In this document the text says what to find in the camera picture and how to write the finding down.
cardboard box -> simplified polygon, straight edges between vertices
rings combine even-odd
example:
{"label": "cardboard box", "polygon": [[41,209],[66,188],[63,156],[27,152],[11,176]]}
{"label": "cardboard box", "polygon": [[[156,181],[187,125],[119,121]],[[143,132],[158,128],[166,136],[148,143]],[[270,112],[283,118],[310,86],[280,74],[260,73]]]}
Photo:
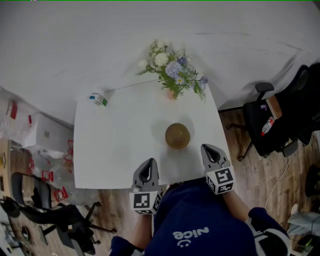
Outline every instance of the cardboard box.
{"label": "cardboard box", "polygon": [[92,93],[89,97],[90,100],[94,100],[94,103],[101,106],[107,105],[107,100],[100,93]]}
{"label": "cardboard box", "polygon": [[74,132],[71,129],[40,113],[33,114],[31,120],[30,131],[22,145],[24,148],[43,153],[68,152],[68,141],[74,140]]}
{"label": "cardboard box", "polygon": [[279,102],[275,95],[266,99],[266,103],[272,113],[274,120],[279,119],[282,116],[282,111]]}

flower bouquet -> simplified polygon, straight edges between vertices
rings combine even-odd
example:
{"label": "flower bouquet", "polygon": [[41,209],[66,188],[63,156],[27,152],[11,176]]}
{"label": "flower bouquet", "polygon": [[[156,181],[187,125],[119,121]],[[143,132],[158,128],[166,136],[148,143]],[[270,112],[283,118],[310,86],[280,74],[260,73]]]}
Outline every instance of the flower bouquet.
{"label": "flower bouquet", "polygon": [[149,58],[139,61],[138,66],[142,69],[137,75],[145,73],[158,74],[159,83],[162,88],[168,88],[176,100],[183,95],[184,90],[192,89],[200,96],[201,100],[206,98],[205,88],[208,78],[202,76],[197,79],[197,71],[191,65],[191,59],[186,56],[185,48],[174,52],[167,51],[169,42],[156,39],[150,46]]}

small box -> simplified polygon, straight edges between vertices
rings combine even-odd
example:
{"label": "small box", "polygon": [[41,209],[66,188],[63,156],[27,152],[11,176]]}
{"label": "small box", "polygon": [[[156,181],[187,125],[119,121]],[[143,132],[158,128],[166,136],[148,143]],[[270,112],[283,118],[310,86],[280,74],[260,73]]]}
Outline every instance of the small box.
{"label": "small box", "polygon": [[281,107],[275,95],[266,99],[266,103],[272,113],[274,120],[279,119],[282,116]]}
{"label": "small box", "polygon": [[31,116],[31,128],[23,147],[31,151],[68,153],[74,132],[62,124],[37,113]]}
{"label": "small box", "polygon": [[100,93],[92,93],[89,99],[94,100],[94,103],[97,105],[107,105],[107,100]]}
{"label": "small box", "polygon": [[156,214],[162,199],[158,191],[131,192],[130,206],[138,214]]}
{"label": "small box", "polygon": [[216,195],[233,190],[236,182],[233,166],[208,171],[205,175],[205,181]]}

white table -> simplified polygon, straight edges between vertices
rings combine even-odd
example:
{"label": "white table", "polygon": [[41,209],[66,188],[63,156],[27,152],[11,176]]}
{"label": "white table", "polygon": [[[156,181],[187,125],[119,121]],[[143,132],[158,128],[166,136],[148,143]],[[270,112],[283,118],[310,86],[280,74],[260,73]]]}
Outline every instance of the white table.
{"label": "white table", "polygon": [[[230,154],[221,120],[208,86],[206,102],[193,91],[177,100],[153,81],[106,93],[107,106],[88,98],[77,102],[74,127],[74,174],[77,188],[130,188],[142,162],[154,158],[159,185],[203,176],[201,145],[212,144]],[[173,123],[184,124],[190,142],[171,149],[165,132]]]}

black office chair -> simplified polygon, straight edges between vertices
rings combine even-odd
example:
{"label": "black office chair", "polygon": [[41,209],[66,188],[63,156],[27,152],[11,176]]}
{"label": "black office chair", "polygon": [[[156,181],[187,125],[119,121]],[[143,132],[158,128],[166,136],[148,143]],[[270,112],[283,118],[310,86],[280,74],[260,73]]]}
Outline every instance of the black office chair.
{"label": "black office chair", "polygon": [[28,175],[20,172],[15,172],[11,175],[11,189],[13,198],[20,204],[25,205],[23,195],[23,178],[29,177],[34,179],[34,195],[31,196],[34,207],[38,209],[51,208],[51,188],[50,185],[34,175]]}
{"label": "black office chair", "polygon": [[304,140],[304,144],[310,141],[309,133],[312,125],[319,118],[320,104],[320,63],[310,68],[302,65],[292,82],[275,96],[280,105],[282,116],[275,120],[272,128],[265,136],[261,131],[272,113],[261,106],[267,105],[262,99],[266,92],[274,90],[271,83],[261,82],[255,85],[260,95],[257,101],[243,105],[243,116],[245,125],[231,123],[227,129],[232,127],[248,131],[251,142],[244,155],[238,157],[242,161],[254,145],[258,154],[267,157],[273,151],[282,153],[285,157],[292,155],[298,149],[298,139]]}
{"label": "black office chair", "polygon": [[46,235],[57,230],[61,242],[72,249],[75,249],[77,254],[83,256],[84,253],[95,255],[96,250],[94,244],[100,244],[100,241],[94,241],[94,232],[91,229],[97,229],[108,233],[116,233],[116,229],[106,229],[100,226],[91,224],[90,218],[96,206],[100,206],[99,202],[95,202],[89,213],[84,218],[75,205],[63,205],[60,203],[58,209],[49,209],[45,212],[40,212],[31,206],[20,206],[13,199],[6,197],[0,200],[0,205],[3,210],[12,218],[17,218],[20,213],[23,213],[30,221],[37,224],[53,224],[47,229],[38,228],[40,239],[48,245]]}

